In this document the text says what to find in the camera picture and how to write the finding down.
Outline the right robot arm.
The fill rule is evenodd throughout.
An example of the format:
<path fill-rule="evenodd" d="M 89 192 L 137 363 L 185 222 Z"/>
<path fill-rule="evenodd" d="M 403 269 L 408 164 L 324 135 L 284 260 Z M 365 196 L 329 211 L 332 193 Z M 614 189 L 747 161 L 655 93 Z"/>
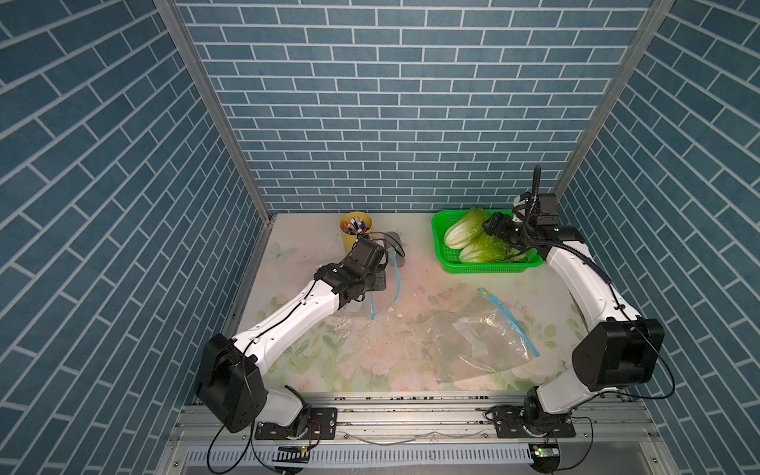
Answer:
<path fill-rule="evenodd" d="M 572 352 L 571 368 L 526 394 L 522 423 L 529 431 L 542 435 L 598 395 L 650 381 L 664 328 L 621 296 L 577 229 L 536 212 L 524 217 L 495 213 L 483 228 L 511 247 L 537 251 L 568 288 L 588 330 Z"/>

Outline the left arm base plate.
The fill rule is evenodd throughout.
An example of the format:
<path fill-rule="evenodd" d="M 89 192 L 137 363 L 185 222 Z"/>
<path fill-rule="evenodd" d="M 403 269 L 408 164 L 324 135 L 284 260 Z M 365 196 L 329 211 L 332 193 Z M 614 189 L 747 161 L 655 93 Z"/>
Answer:
<path fill-rule="evenodd" d="M 302 410 L 293 423 L 286 427 L 274 423 L 258 423 L 255 429 L 257 441 L 312 441 L 336 435 L 338 409 L 333 407 L 309 407 Z"/>

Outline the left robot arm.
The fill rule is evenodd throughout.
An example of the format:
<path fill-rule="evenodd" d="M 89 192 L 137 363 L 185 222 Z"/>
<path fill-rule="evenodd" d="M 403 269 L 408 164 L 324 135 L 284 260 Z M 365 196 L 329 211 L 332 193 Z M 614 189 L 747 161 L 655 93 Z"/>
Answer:
<path fill-rule="evenodd" d="M 383 239 L 359 236 L 338 263 L 321 266 L 294 298 L 268 318 L 228 338 L 216 334 L 201 351 L 196 395 L 230 433 L 258 423 L 300 437 L 312 406 L 297 390 L 268 389 L 263 376 L 305 332 L 353 301 L 360 302 L 390 262 Z"/>

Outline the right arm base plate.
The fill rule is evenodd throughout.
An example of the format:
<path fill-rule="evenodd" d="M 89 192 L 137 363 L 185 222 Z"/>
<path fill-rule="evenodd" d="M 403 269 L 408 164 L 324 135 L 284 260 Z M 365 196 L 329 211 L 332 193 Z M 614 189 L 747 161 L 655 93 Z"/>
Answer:
<path fill-rule="evenodd" d="M 502 405 L 484 412 L 498 439 L 573 439 L 575 427 L 568 415 L 550 415 L 543 409 Z"/>

